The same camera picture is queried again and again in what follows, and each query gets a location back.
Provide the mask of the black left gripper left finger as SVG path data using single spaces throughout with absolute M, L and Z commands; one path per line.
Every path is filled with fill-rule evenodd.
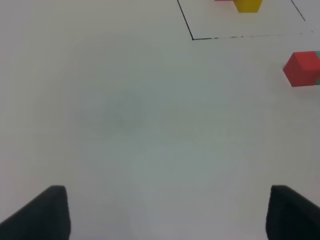
M 68 240 L 71 218 L 66 187 L 53 185 L 0 223 L 2 240 Z

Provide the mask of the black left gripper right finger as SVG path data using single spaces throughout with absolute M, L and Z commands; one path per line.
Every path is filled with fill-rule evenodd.
M 269 240 L 319 240 L 320 207 L 286 185 L 273 185 L 265 231 Z

